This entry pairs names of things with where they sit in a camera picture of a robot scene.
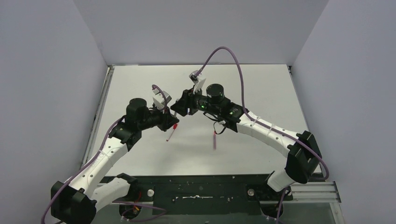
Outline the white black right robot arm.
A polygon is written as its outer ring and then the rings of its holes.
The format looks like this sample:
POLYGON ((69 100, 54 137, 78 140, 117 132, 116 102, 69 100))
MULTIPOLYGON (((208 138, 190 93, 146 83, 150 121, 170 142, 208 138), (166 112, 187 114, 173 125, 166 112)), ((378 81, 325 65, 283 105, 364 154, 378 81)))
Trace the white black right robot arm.
POLYGON ((296 182, 306 184, 322 158, 311 132, 289 131, 259 118, 225 97, 220 84, 209 85, 206 95, 202 91, 184 90, 170 108, 183 117, 197 111, 210 114, 225 128, 251 136, 277 150, 286 158, 286 165, 270 174, 267 180, 267 185, 275 192, 296 182))

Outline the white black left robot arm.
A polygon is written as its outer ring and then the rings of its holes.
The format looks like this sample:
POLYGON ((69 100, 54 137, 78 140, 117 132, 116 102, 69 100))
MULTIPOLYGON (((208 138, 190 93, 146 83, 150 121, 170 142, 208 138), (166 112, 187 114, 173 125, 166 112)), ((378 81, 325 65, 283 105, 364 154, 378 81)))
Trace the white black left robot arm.
POLYGON ((98 184, 114 166, 140 140, 142 131, 158 127, 171 129, 179 122, 171 114, 164 100, 153 98, 153 108, 146 100, 134 98, 126 114, 108 129, 97 153, 66 182, 56 182, 51 188, 50 213, 66 224, 90 224, 96 213, 114 200, 123 197, 131 201, 138 195, 137 180, 125 173, 99 187, 98 184))

